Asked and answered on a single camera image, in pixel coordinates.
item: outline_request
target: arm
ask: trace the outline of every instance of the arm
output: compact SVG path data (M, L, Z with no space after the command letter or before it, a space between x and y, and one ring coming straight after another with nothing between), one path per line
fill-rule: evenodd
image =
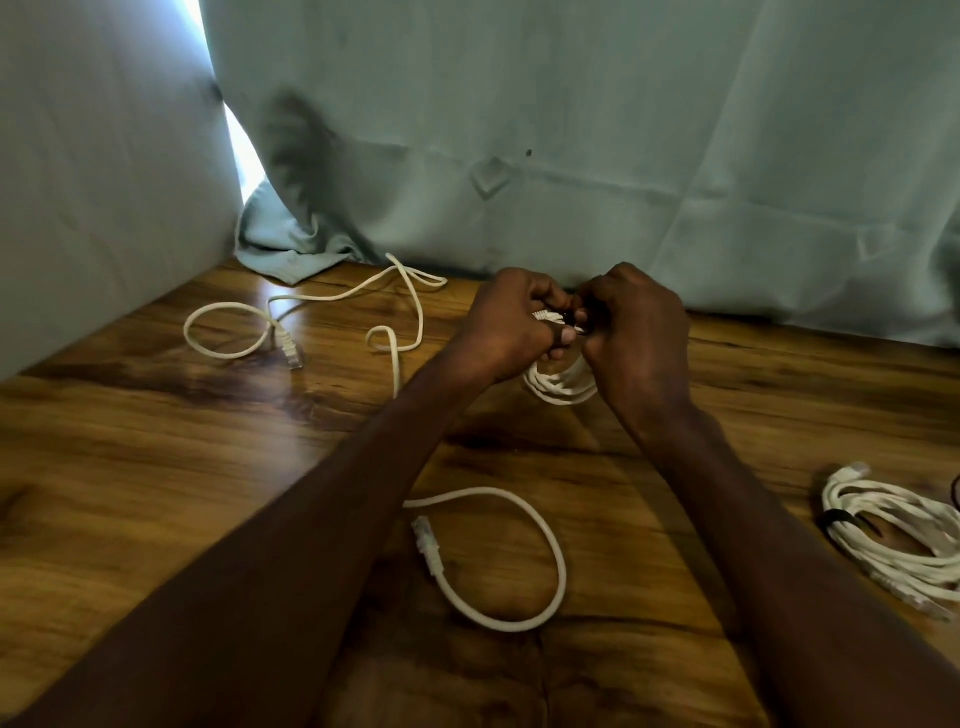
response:
M960 674L740 462L690 400L680 299L621 264L581 289L600 394L670 484L799 725L952 726Z
M150 595L10 725L302 726L400 504L453 420L572 328L552 279L501 272L458 335L359 432Z

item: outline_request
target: wood grain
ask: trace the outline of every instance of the wood grain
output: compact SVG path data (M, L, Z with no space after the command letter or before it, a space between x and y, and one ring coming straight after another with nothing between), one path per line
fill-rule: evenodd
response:
M303 288L344 290L344 265ZM422 295L438 351L477 284ZM195 308L285 290L228 265L0 385L0 713L24 707L112 624L252 514L391 395L389 356L364 345L416 331L402 286L300 307L307 354L206 359L183 342ZM198 334L239 349L255 322L218 313ZM809 522L823 473L853 460L946 498L960 471L952 352L695 316L695 397L792 512ZM491 390L444 439L418 497L507 488L551 523L570 569L560 613L533 634L451 611L407 512L374 568L323 695L331 726L762 725L776 712L716 568L669 489L598 399L550 407L518 382ZM448 575L481 611L522 619L549 601L553 561L508 503L429 510ZM954 661L960 634L889 599Z

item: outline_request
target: wooden table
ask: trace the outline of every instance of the wooden table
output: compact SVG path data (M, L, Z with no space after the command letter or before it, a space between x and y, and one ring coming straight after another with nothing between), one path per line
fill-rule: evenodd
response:
M329 295L370 269L343 265L302 288ZM477 284L424 293L423 346L438 351ZM288 317L307 353L235 362L183 342L217 301L285 290L218 268L0 385L0 713L24 707L112 624L252 514L391 395L389 356L364 345L389 323L416 331L402 285ZM208 345L245 347L256 323L205 319ZM809 521L823 473L865 460L879 479L946 496L960 472L960 359L951 352L694 318L697 401L790 510ZM451 431L418 497L507 488L551 523L569 564L560 613L503 635L453 613L403 514L371 575L323 696L333 726L617 726L768 720L764 683L703 545L669 489L595 398L551 407L518 382L491 390ZM522 619L551 598L541 534L492 498L430 509L457 591ZM956 628L902 614L960 662Z

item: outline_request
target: forearm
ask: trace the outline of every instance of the forearm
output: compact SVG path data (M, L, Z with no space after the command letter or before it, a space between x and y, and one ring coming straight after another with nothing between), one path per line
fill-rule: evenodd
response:
M402 501L485 387L441 355L13 725L302 725Z
M802 725L952 725L952 666L875 598L692 405L623 418L713 556L763 666Z

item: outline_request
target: hand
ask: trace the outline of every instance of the hand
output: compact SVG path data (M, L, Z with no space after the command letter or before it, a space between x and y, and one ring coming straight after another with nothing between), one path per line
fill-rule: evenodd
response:
M630 263L584 283L575 305L589 323L584 357L597 389L621 422L668 416L690 404L690 322L673 291Z
M561 359L577 334L533 317L546 307L570 310L573 297L542 273L504 268L480 287L448 353L488 384L523 373L541 357Z

